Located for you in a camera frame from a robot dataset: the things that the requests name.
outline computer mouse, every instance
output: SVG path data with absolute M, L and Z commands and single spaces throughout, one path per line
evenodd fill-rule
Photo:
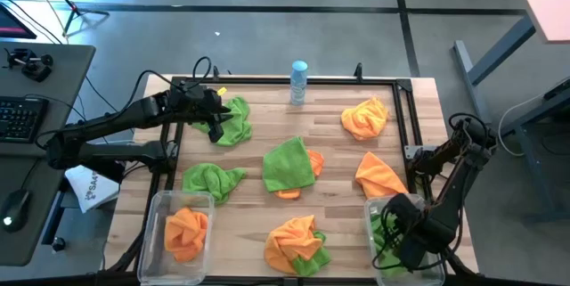
M 0 209 L 2 228 L 8 233 L 18 232 L 28 220 L 28 205 L 31 193 L 25 189 L 10 192 Z

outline water bottle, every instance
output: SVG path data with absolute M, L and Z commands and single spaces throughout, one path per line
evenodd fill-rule
M 293 72 L 291 72 L 291 103 L 293 105 L 305 103 L 306 74 L 308 67 L 305 61 L 293 62 Z

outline keyboard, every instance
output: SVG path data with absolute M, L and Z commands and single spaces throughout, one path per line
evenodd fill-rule
M 32 143 L 47 103 L 46 99 L 0 96 L 0 143 Z

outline orange cloth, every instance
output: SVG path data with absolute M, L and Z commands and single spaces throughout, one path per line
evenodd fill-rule
M 322 246 L 313 236 L 314 215 L 293 218 L 269 233 L 265 242 L 265 261 L 280 272 L 296 274 L 291 262 L 297 257 L 309 260 Z
M 311 161 L 311 168 L 313 169 L 314 176 L 317 177 L 322 172 L 322 166 L 324 165 L 324 157 L 317 151 L 306 150 L 309 153 L 309 159 Z M 281 199 L 296 199 L 301 195 L 301 188 L 288 189 L 286 191 L 275 192 L 275 196 Z
M 378 136 L 386 126 L 388 109 L 376 97 L 367 100 L 356 108 L 346 109 L 340 116 L 343 127 L 353 134 L 356 140 L 366 140 Z
M 164 232 L 164 248 L 179 263 L 193 260 L 204 248 L 208 216 L 182 208 L 167 217 Z
M 372 152 L 364 155 L 355 179 L 362 186 L 367 199 L 399 192 L 408 193 L 394 170 Z

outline towel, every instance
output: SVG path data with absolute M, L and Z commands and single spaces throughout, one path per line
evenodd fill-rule
M 399 192 L 408 193 L 394 170 L 369 151 L 356 170 L 355 180 L 362 186 L 367 199 Z
M 314 216 L 293 218 L 269 233 L 264 258 L 272 268 L 286 274 L 308 276 L 330 261 L 322 247 L 325 236 L 314 234 Z
M 224 135 L 216 144 L 231 147 L 236 143 L 249 140 L 252 130 L 251 123 L 246 121 L 249 114 L 248 103 L 242 97 L 236 96 L 230 99 L 224 106 L 232 110 L 229 114 L 233 115 L 233 118 L 222 122 Z M 204 133 L 209 131 L 207 124 L 193 123 L 192 126 Z
M 230 192 L 246 175 L 243 168 L 225 171 L 211 163 L 202 163 L 184 171 L 184 192 L 210 192 L 216 205 L 228 201 Z
M 263 178 L 268 192 L 314 184 L 309 154 L 301 137 L 294 137 L 264 155 Z
M 311 162 L 311 169 L 313 170 L 313 175 L 315 179 L 322 172 L 322 166 L 324 165 L 324 157 L 317 151 L 306 150 L 309 154 L 309 161 Z M 281 199 L 296 199 L 301 195 L 301 188 L 293 188 L 285 191 L 275 192 L 275 196 Z
M 182 208 L 167 217 L 164 232 L 164 248 L 175 260 L 184 263 L 193 260 L 204 248 L 208 216 Z
M 318 238 L 324 244 L 327 237 L 324 233 L 314 232 L 313 236 Z M 311 276 L 316 272 L 321 270 L 321 267 L 327 265 L 330 262 L 330 253 L 324 247 L 320 247 L 314 252 L 313 257 L 309 260 L 304 260 L 302 257 L 297 257 L 293 260 L 293 267 L 297 271 L 297 274 L 301 276 Z
M 388 229 L 394 229 L 395 224 L 394 224 L 394 219 L 395 216 L 390 214 L 387 217 L 387 226 Z M 381 219 L 380 219 L 380 215 L 374 215 L 370 218 L 370 222 L 372 223 L 372 231 L 373 231 L 373 238 L 374 238 L 374 246 L 376 248 L 376 251 L 381 251 L 382 248 L 384 247 L 384 232 L 382 230 L 382 224 L 381 224 Z M 391 266 L 391 265 L 396 265 L 399 264 L 400 258 L 396 257 L 394 255 L 394 251 L 392 250 L 391 247 L 386 247 L 384 249 L 384 251 L 382 252 L 382 255 L 380 256 L 377 265 L 382 267 L 382 266 Z M 397 276 L 399 274 L 403 274 L 406 273 L 407 270 L 405 267 L 401 266 L 401 267 L 394 267 L 394 268 L 389 268 L 389 269 L 384 269 L 382 270 L 382 275 L 386 276 L 386 277 L 394 277 Z
M 340 119 L 343 127 L 350 131 L 356 140 L 366 140 L 378 136 L 384 129 L 388 110 L 380 100 L 372 97 L 356 108 L 344 110 Z

